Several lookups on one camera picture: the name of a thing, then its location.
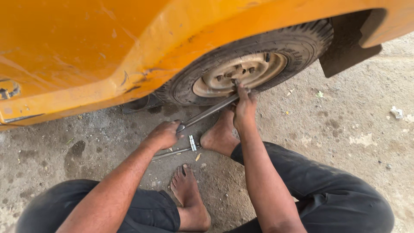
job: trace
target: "hand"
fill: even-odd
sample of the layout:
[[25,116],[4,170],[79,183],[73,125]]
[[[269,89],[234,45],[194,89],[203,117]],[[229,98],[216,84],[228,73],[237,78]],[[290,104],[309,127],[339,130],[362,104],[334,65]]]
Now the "hand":
[[245,126],[256,126],[257,100],[254,95],[249,96],[247,94],[243,84],[238,86],[238,95],[240,96],[240,101],[236,107],[234,127],[240,132]]
[[177,142],[179,135],[176,134],[176,131],[179,125],[180,120],[164,121],[149,133],[143,143],[151,145],[157,150],[168,149]]

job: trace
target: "yellow body panel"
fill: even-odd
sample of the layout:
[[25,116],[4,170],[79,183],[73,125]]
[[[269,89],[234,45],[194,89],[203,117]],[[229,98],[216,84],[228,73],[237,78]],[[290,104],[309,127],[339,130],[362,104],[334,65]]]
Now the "yellow body panel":
[[0,130],[129,102],[231,41],[375,8],[363,47],[414,30],[412,0],[3,1],[0,88],[20,94],[0,100]]

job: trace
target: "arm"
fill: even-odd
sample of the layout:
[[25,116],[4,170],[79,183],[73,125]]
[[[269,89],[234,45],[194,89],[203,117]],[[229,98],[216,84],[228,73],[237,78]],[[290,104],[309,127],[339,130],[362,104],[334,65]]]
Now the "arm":
[[234,125],[240,135],[246,185],[264,233],[305,233],[296,205],[273,167],[256,128],[256,99],[240,85]]
[[154,154],[177,142],[179,123],[158,125],[131,155],[82,199],[57,233],[115,233]]

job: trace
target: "forearm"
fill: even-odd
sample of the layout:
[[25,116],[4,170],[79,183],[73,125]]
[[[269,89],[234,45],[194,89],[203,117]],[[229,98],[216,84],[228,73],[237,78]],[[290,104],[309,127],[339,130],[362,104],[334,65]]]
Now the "forearm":
[[57,232],[116,232],[157,150],[144,141],[82,199]]
[[296,205],[273,167],[254,122],[240,131],[247,190],[263,232],[299,232]]

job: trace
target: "black pants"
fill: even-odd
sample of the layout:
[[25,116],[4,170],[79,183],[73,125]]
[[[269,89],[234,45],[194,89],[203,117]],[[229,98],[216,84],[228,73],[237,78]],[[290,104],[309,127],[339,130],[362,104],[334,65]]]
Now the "black pants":
[[[363,180],[264,142],[270,159],[296,203],[308,233],[389,233],[394,216],[388,202]],[[243,164],[241,144],[231,158]],[[98,184],[92,180],[60,183],[37,196],[17,223],[17,233],[53,233]],[[164,191],[136,191],[118,232],[175,232],[180,216]],[[230,233],[262,232],[255,218]]]

